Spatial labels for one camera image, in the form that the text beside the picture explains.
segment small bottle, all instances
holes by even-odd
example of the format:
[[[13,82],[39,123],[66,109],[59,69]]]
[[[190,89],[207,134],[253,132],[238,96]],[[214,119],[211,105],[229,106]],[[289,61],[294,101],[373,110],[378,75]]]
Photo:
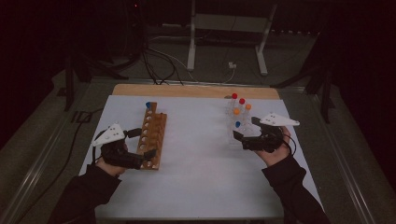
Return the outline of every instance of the small bottle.
[[[242,114],[242,125],[251,123],[250,109],[251,109],[251,104],[246,104],[244,113]]]
[[[245,99],[244,98],[239,99],[238,108],[241,113],[243,113],[244,111],[244,104],[245,104]]]
[[[230,143],[231,145],[240,145],[241,142],[239,142],[238,140],[236,140],[236,139],[233,137],[233,131],[242,133],[242,130],[241,130],[241,122],[240,122],[240,121],[236,121],[236,122],[233,124],[233,128],[232,128],[231,131],[229,132],[229,143]]]
[[[239,108],[236,107],[233,109],[233,113],[231,114],[231,116],[228,119],[228,130],[232,130],[235,123],[240,120],[241,119],[240,119]]]
[[[233,93],[231,95],[231,101],[229,101],[227,104],[227,108],[225,111],[226,114],[231,115],[233,113],[233,108],[235,107],[236,98],[238,98],[238,94]]]
[[[253,125],[251,124],[251,116],[250,116],[251,105],[245,105],[245,111],[242,115],[242,132],[245,136],[253,136]]]

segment metal stand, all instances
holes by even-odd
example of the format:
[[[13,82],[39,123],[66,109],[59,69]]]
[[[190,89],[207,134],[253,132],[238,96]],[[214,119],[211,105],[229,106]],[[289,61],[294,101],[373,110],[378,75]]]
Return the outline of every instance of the metal stand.
[[[189,48],[189,59],[187,60],[187,70],[192,72],[195,64],[195,29],[226,30],[262,33],[262,42],[256,46],[257,62],[259,63],[260,74],[268,75],[262,51],[267,37],[271,31],[271,25],[276,12],[276,4],[272,5],[268,18],[231,17],[221,15],[204,15],[195,13],[195,0],[191,1],[191,38]]]

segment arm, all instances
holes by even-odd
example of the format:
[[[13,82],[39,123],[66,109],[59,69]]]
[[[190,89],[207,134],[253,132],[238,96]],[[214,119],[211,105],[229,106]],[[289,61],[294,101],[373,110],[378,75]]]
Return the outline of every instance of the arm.
[[[108,203],[120,180],[124,168],[111,166],[100,159],[88,165],[85,175],[73,177],[64,189],[49,218],[49,223],[64,223],[79,217],[92,217],[93,209]]]
[[[282,129],[283,134],[290,136],[286,128]],[[289,213],[304,224],[330,223],[318,201],[303,186],[306,170],[290,155],[285,145],[273,153],[265,151],[256,151],[256,153],[267,164],[267,168],[262,172]]]

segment dark background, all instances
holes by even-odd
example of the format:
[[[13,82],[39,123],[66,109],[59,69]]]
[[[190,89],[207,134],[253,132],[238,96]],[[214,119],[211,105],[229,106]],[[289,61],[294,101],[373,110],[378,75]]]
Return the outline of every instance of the dark background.
[[[117,32],[102,32],[108,25],[123,21],[127,8],[136,24],[161,26],[164,23],[187,25],[191,6],[185,0],[124,1],[3,1],[0,5],[1,52],[1,141],[0,147],[52,90],[51,78],[64,69],[64,56],[78,47],[94,59],[110,60],[111,40]],[[197,1],[197,11],[247,16],[265,15],[262,7],[247,1]],[[396,11],[391,1],[281,1],[273,22],[282,31],[317,35],[318,41],[304,69],[331,55],[333,84],[340,89],[378,163],[396,189],[392,136],[396,103],[393,84],[396,52]],[[129,50],[138,53],[141,30],[131,31],[136,40]],[[80,77],[89,81],[89,76]]]

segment wooden board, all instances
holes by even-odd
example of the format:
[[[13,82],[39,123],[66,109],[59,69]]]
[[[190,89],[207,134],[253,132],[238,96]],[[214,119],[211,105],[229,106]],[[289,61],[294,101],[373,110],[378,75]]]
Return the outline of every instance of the wooden board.
[[[237,93],[248,99],[278,100],[279,94],[272,88],[253,87],[217,87],[217,86],[171,86],[171,85],[144,85],[118,84],[113,95],[134,96],[181,96],[201,98],[224,98]]]
[[[154,158],[144,161],[141,170],[159,170],[163,151],[163,137],[165,135],[166,114],[156,113],[157,103],[148,102],[143,118],[142,134],[139,138],[136,153],[143,155],[152,149],[157,150]]]

